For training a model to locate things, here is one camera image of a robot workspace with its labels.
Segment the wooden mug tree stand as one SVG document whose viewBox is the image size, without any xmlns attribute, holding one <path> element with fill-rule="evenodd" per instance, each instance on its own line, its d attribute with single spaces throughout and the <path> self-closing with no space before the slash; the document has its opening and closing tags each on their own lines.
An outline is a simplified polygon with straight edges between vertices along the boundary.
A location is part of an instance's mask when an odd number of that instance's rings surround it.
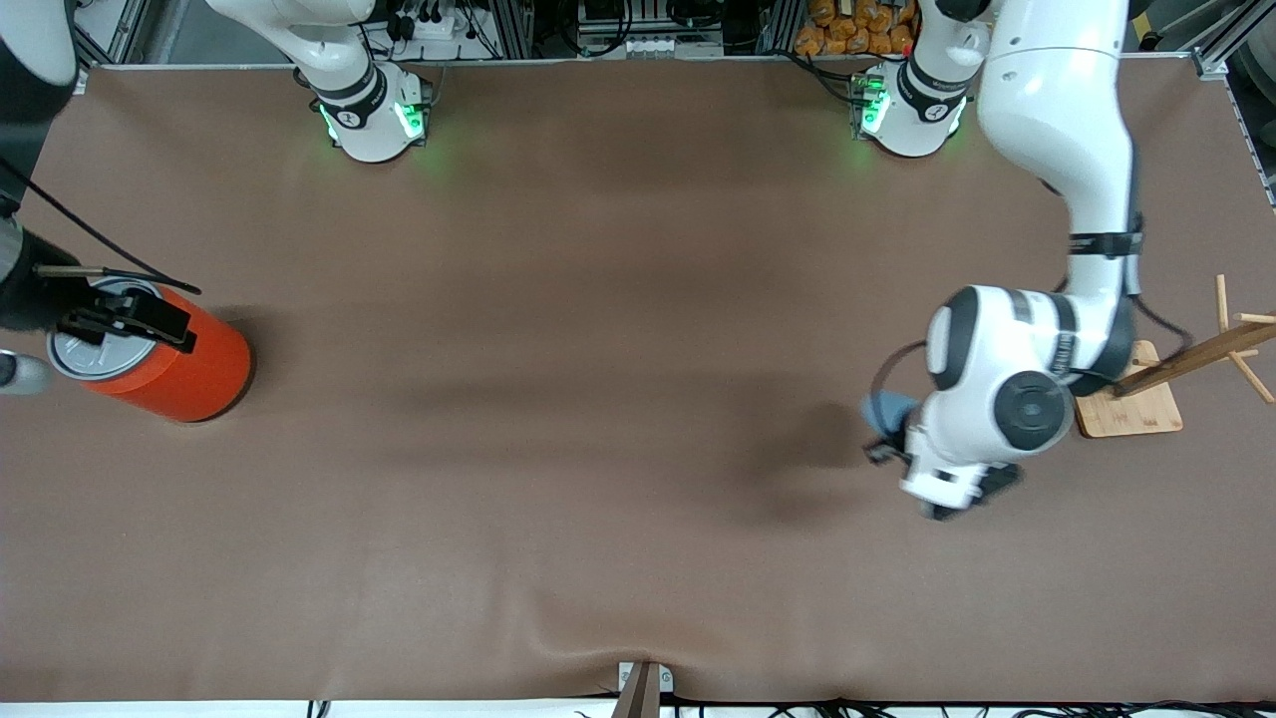
<svg viewBox="0 0 1276 718">
<path fill-rule="evenodd" d="M 1215 275 L 1217 335 L 1185 347 L 1174 358 L 1160 358 L 1152 342 L 1134 341 L 1131 362 L 1115 385 L 1073 400 L 1076 422 L 1085 437 L 1131 437 L 1180 431 L 1183 418 L 1170 383 L 1208 365 L 1230 365 L 1267 406 L 1276 392 L 1250 369 L 1258 346 L 1276 341 L 1276 312 L 1231 312 L 1224 274 Z"/>
</svg>

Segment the orange can with grey lid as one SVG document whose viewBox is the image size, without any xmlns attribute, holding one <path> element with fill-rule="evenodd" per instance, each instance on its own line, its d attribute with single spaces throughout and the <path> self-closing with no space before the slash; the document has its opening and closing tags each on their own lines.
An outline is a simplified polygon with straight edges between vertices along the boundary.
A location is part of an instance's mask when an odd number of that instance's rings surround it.
<svg viewBox="0 0 1276 718">
<path fill-rule="evenodd" d="M 56 371 L 96 394 L 179 423 L 213 420 L 245 394 L 254 356 L 235 326 L 153 282 L 108 277 L 92 286 L 111 298 L 137 298 L 145 292 L 144 305 L 165 304 L 162 318 L 167 321 L 177 310 L 185 312 L 185 344 L 174 347 L 137 335 L 122 321 L 116 321 L 117 332 L 105 333 L 100 344 L 56 332 L 46 337 L 47 358 Z"/>
</svg>

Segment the orange netted bags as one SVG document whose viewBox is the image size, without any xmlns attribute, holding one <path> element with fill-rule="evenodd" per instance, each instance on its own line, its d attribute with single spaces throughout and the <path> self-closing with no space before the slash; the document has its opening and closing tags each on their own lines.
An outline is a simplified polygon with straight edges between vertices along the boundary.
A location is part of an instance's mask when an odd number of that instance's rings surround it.
<svg viewBox="0 0 1276 718">
<path fill-rule="evenodd" d="M 919 31 L 917 0 L 806 0 L 792 54 L 906 56 Z"/>
</svg>

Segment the blue plastic cup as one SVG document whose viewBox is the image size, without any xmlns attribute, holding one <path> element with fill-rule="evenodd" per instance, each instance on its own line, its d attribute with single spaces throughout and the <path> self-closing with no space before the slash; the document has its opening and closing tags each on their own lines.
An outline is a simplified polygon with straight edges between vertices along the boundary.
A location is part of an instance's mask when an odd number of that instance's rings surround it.
<svg viewBox="0 0 1276 718">
<path fill-rule="evenodd" d="M 911 414 L 920 406 L 914 397 L 898 392 L 870 392 L 860 403 L 866 426 L 879 437 L 896 437 L 905 432 Z"/>
</svg>

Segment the metal table clamp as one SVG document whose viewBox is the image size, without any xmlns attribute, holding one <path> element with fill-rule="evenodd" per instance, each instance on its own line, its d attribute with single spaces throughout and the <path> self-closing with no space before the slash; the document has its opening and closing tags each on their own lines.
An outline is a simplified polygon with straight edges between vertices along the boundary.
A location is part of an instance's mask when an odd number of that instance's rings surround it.
<svg viewBox="0 0 1276 718">
<path fill-rule="evenodd" d="M 618 664 L 618 700 L 610 718 L 662 718 L 662 699 L 674 692 L 674 673 L 657 662 Z"/>
</svg>

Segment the brown table mat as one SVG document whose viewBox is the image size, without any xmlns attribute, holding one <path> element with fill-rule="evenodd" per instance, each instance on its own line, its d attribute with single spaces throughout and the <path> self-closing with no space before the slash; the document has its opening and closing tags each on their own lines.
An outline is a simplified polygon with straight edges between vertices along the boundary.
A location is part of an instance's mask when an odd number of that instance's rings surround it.
<svg viewBox="0 0 1276 718">
<path fill-rule="evenodd" d="M 288 70 L 97 70 L 34 179 L 258 369 L 177 426 L 0 399 L 0 703 L 501 699 L 649 658 L 706 701 L 1276 699 L 1276 406 L 1067 436 L 948 522 L 873 374 L 1065 205 L 962 126 L 897 159 L 786 61 L 452 68 L 366 167 Z"/>
</svg>

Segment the white power strip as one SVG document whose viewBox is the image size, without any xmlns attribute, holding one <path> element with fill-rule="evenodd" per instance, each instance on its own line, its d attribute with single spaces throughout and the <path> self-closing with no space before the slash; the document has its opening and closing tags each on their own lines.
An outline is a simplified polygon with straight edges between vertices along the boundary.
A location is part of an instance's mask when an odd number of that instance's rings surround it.
<svg viewBox="0 0 1276 718">
<path fill-rule="evenodd" d="M 389 14 L 387 34 L 396 42 L 452 40 L 456 34 L 456 17 L 434 6 L 401 6 Z"/>
</svg>

